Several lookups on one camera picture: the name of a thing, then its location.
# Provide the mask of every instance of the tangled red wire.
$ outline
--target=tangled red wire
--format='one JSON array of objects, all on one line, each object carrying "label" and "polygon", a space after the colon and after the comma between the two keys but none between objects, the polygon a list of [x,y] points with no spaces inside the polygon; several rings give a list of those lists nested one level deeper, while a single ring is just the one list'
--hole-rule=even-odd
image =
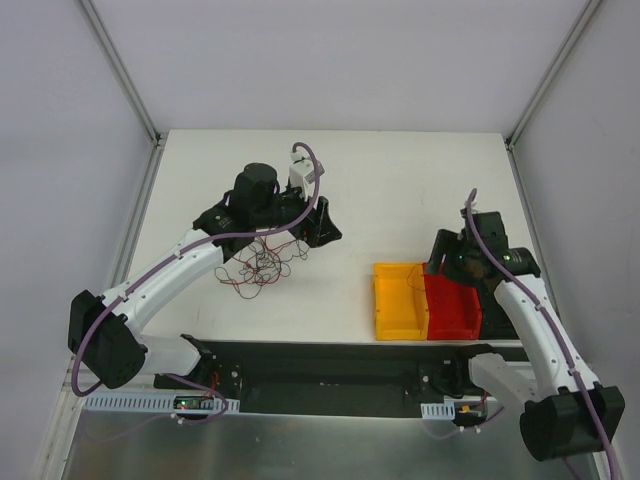
[{"label": "tangled red wire", "polygon": [[[297,252],[294,251],[290,258],[283,260],[281,258],[282,252],[294,244]],[[242,259],[245,251],[251,252],[252,255],[249,258]],[[240,297],[245,300],[251,300],[260,294],[264,286],[272,285],[280,278],[291,275],[291,267],[288,263],[294,258],[306,260],[308,251],[308,248],[303,250],[299,240],[294,239],[271,248],[266,237],[257,238],[254,243],[241,251],[236,257],[233,257],[236,262],[241,264],[241,268],[237,272],[239,278],[233,278],[226,267],[216,268],[215,275],[223,285],[233,286]],[[253,294],[245,295],[240,288],[243,285],[256,285],[258,288]]]}]

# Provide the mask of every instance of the cable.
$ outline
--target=cable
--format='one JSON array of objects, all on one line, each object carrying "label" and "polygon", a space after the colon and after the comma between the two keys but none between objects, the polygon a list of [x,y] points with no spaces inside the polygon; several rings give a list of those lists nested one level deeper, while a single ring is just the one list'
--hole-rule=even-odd
[{"label": "cable", "polygon": [[[188,418],[184,418],[181,417],[180,420],[178,420],[179,424],[187,424],[187,425],[198,425],[198,424],[202,424],[202,423],[209,423],[213,420],[215,420],[216,418],[220,417],[221,415],[223,415],[228,409],[229,409],[229,402],[227,401],[227,399],[218,391],[216,391],[213,388],[209,388],[209,387],[205,387],[203,385],[198,385],[197,383],[194,383],[190,380],[187,380],[186,378],[182,378],[179,375],[174,375],[174,374],[167,374],[167,377],[171,378],[172,380],[175,380],[177,382],[180,383],[184,383],[185,385],[192,387],[192,388],[196,388],[198,390],[203,390],[205,392],[207,392],[207,395],[203,398],[211,398],[211,397],[217,397],[218,399],[220,399],[222,401],[222,409],[219,412],[216,413],[212,413],[211,415],[207,415],[206,418],[200,419],[200,420],[191,420]],[[132,433],[135,433],[139,430],[141,430],[142,428],[146,427],[147,425],[149,425],[150,423],[155,422],[156,420],[160,420],[161,418],[176,418],[176,414],[175,413],[159,413],[157,415],[154,415],[153,417],[149,417],[146,420],[143,420],[142,422],[138,423],[137,425],[131,427],[128,430],[125,430],[124,432],[120,432],[117,433],[115,435],[112,435],[110,437],[106,437],[106,438],[98,438],[98,437],[94,437],[93,435],[90,435],[89,433],[87,433],[86,429],[83,429],[82,434],[87,437],[89,440],[93,441],[93,442],[98,442],[98,443],[108,443],[108,442],[113,442],[114,440],[119,440],[121,438],[124,438],[128,435],[131,435]]]},{"label": "cable", "polygon": [[[318,159],[316,158],[315,153],[313,153],[313,150],[311,150],[311,147],[309,147],[309,145],[303,142],[296,142],[291,147],[292,153],[296,152],[298,148],[302,148],[306,150],[307,153],[309,154],[309,158],[311,159],[311,163],[313,164],[313,174],[315,178],[315,188],[313,189],[313,195],[309,200],[309,204],[307,205],[307,207],[304,209],[304,211],[300,214],[298,218],[296,218],[292,222],[289,222],[286,225],[283,225],[278,228],[274,228],[272,230],[265,230],[262,232],[222,233],[218,235],[211,235],[201,240],[197,240],[187,245],[186,247],[182,248],[179,251],[178,255],[170,255],[169,257],[165,258],[160,263],[155,265],[147,273],[142,275],[136,282],[134,282],[132,285],[129,286],[129,288],[125,290],[125,293],[124,293],[125,296],[131,295],[137,288],[143,285],[147,280],[153,277],[156,273],[158,273],[164,267],[169,265],[174,260],[177,260],[179,257],[182,257],[185,253],[193,250],[196,247],[199,247],[200,245],[204,245],[205,243],[212,243],[217,240],[227,240],[230,238],[266,237],[268,235],[275,235],[277,233],[286,232],[294,228],[299,223],[301,223],[307,217],[307,215],[311,213],[314,205],[316,204],[316,201],[318,200],[318,196],[320,195],[320,175],[319,175],[320,165],[318,163]],[[105,318],[107,318],[107,316],[113,311],[113,309],[116,308],[118,305],[120,305],[122,301],[123,301],[123,298],[118,297],[109,305],[107,305],[107,307],[102,311],[102,313],[98,315],[98,318],[96,318],[96,320],[91,324],[91,326],[87,330],[87,333],[85,333],[84,338],[82,339],[82,342],[80,343],[80,347],[78,347],[78,353],[76,354],[76,358],[73,361],[73,368],[71,369],[71,389],[73,390],[73,393],[78,397],[86,397],[87,395],[90,395],[91,393],[93,393],[98,387],[100,387],[100,385],[102,385],[102,382],[98,381],[94,385],[89,387],[87,390],[84,390],[84,391],[80,390],[80,387],[78,385],[78,374],[80,373],[80,364],[82,363],[82,358],[84,357],[84,353],[86,352],[87,346],[89,345],[89,342],[91,341],[91,338],[95,334],[96,330],[100,327],[100,325],[105,320]]]},{"label": "cable", "polygon": [[[413,277],[413,272],[416,271],[416,268],[420,267],[422,269],[422,282],[420,283],[422,285],[422,288],[416,287],[415,285],[411,284],[411,278]],[[413,290],[418,290],[419,292],[425,292],[426,293],[426,287],[424,285],[424,269],[422,267],[421,263],[416,263],[413,267],[411,267],[411,271],[409,272],[409,275],[407,275],[407,285],[409,285],[409,287]]]},{"label": "cable", "polygon": [[484,422],[482,422],[481,425],[478,425],[477,427],[457,428],[457,429],[452,430],[451,432],[445,433],[443,435],[437,435],[435,433],[432,433],[427,428],[424,428],[424,431],[427,432],[427,435],[429,435],[434,440],[448,440],[449,438],[455,437],[459,433],[467,433],[467,432],[480,433],[481,430],[482,430],[480,428],[481,426],[482,426],[482,428],[484,428],[486,425],[488,425],[489,423],[493,422],[496,418],[500,417],[504,412],[505,412],[505,408],[504,407],[500,407],[496,413],[491,415]]},{"label": "cable", "polygon": [[[282,260],[280,254],[283,249],[292,244],[295,244],[298,248],[298,254],[291,254],[291,258]],[[242,254],[245,250],[252,252],[253,255],[243,260]],[[303,250],[300,246],[300,240],[297,239],[283,243],[278,247],[270,248],[266,239],[258,238],[256,242],[240,251],[237,257],[233,257],[233,260],[242,265],[242,268],[237,272],[241,280],[232,278],[229,270],[224,266],[217,267],[214,270],[214,274],[223,285],[231,285],[241,298],[251,300],[260,294],[262,287],[272,285],[280,280],[280,278],[291,275],[291,267],[288,262],[294,258],[306,260],[308,258],[308,252],[309,249]],[[240,288],[244,285],[255,285],[258,289],[253,295],[247,296],[243,294]]]},{"label": "cable", "polygon": [[574,480],[582,480],[582,477],[578,473],[578,470],[576,470],[576,467],[574,467],[566,457],[564,457],[562,461],[564,462],[565,467],[567,467],[567,470],[569,470],[569,472],[571,472],[571,475],[573,475]]},{"label": "cable", "polygon": [[604,430],[604,426],[600,421],[600,417],[598,417],[598,413],[596,412],[595,406],[593,405],[593,402],[591,401],[591,397],[589,396],[589,391],[587,390],[587,386],[582,380],[582,376],[580,375],[580,372],[576,369],[576,364],[573,361],[573,355],[571,355],[571,352],[569,351],[569,347],[564,341],[564,338],[562,338],[562,334],[560,333],[558,326],[553,321],[553,318],[551,317],[551,314],[549,314],[549,312],[547,311],[546,307],[544,307],[540,303],[540,299],[536,296],[536,294],[533,293],[524,283],[518,280],[516,276],[512,275],[511,272],[509,272],[509,270],[503,267],[500,264],[500,262],[498,262],[498,260],[496,260],[496,258],[491,254],[491,252],[483,242],[482,237],[480,237],[480,234],[478,233],[478,229],[476,228],[475,222],[473,220],[473,210],[471,208],[471,205],[475,200],[477,193],[478,193],[478,189],[474,188],[473,190],[471,190],[471,193],[469,193],[469,198],[467,199],[467,204],[466,204],[467,220],[469,221],[469,227],[471,228],[471,232],[473,233],[473,236],[476,239],[476,242],[478,243],[480,250],[482,250],[482,253],[484,253],[487,259],[493,264],[494,267],[496,267],[500,271],[500,273],[502,273],[506,278],[508,278],[515,285],[517,285],[518,288],[522,290],[522,292],[527,297],[529,297],[529,299],[535,305],[536,310],[540,311],[544,319],[549,324],[549,328],[553,332],[553,336],[558,342],[558,345],[560,346],[560,350],[562,350],[562,354],[565,358],[565,361],[567,362],[567,366],[569,367],[569,370],[572,371],[572,375],[576,382],[576,385],[578,386],[578,389],[582,394],[582,398],[584,398],[584,402],[587,405],[587,409],[589,410],[591,419],[593,420],[593,423],[596,426],[596,430],[598,431],[598,436],[600,437],[600,441],[602,442],[604,451],[607,455],[607,461],[609,463],[610,478],[611,480],[617,480],[618,466],[616,463],[615,453],[613,452],[613,448],[611,447],[611,443],[609,442],[609,437],[607,436],[607,432],[605,432]]},{"label": "cable", "polygon": [[444,378],[445,378],[445,375],[442,375],[442,377],[440,375],[441,375],[441,370],[437,370],[435,372],[435,375],[433,375],[433,378],[429,381],[429,385],[431,386],[431,388],[433,388],[440,395],[455,398],[456,400],[460,400],[461,398],[464,397],[464,393],[462,392],[456,393],[448,390],[446,387],[439,385],[440,379],[442,378],[442,380],[444,381]]},{"label": "cable", "polygon": [[[215,390],[217,388],[219,382],[220,382],[220,377],[218,375],[218,372],[214,372],[213,375],[211,375],[211,390]],[[206,400],[206,399],[209,399],[209,398],[213,398],[213,395],[211,393],[207,393],[202,398]]]},{"label": "cable", "polygon": [[477,408],[477,407],[482,407],[482,411],[484,412],[484,414],[487,414],[487,398],[489,397],[489,392],[487,392],[486,390],[482,393],[482,397],[480,398],[480,402],[476,403],[475,405],[472,405],[472,407]]}]

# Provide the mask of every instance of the white cable tray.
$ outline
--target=white cable tray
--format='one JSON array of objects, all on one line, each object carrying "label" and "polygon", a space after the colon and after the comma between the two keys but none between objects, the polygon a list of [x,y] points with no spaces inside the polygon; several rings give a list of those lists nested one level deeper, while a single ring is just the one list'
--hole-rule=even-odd
[{"label": "white cable tray", "polygon": [[[157,393],[94,393],[85,402],[85,410],[102,412],[140,412],[140,413],[188,413],[192,415],[209,415],[222,410],[222,400],[214,398],[204,400],[202,410],[182,411],[173,408],[173,401],[186,395],[157,394]],[[239,400],[227,400],[229,413],[240,413]]]},{"label": "white cable tray", "polygon": [[456,418],[456,407],[450,400],[445,400],[444,403],[422,403],[420,410],[423,420],[453,420]]}]

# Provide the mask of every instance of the white connector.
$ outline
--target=white connector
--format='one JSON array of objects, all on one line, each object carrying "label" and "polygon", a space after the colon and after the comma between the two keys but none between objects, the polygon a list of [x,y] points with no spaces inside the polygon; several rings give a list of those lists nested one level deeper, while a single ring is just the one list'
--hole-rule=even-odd
[{"label": "white connector", "polygon": [[299,162],[300,160],[304,159],[304,155],[302,154],[302,152],[296,151],[296,152],[291,152],[291,161],[293,163]]},{"label": "white connector", "polygon": [[[298,152],[291,152],[291,159],[293,164],[289,167],[289,181],[293,188],[302,190],[300,198],[307,201],[311,198],[315,189],[316,172],[313,170],[313,162],[308,158],[304,158]],[[320,162],[318,162],[318,170],[318,176],[324,173],[324,168]]]}]

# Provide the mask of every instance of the red plastic tray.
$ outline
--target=red plastic tray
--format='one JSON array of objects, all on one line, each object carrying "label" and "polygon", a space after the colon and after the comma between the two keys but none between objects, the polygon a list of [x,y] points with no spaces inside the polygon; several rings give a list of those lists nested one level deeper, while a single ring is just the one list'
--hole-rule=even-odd
[{"label": "red plastic tray", "polygon": [[477,340],[482,308],[475,288],[458,285],[444,275],[424,276],[429,308],[427,340]]}]

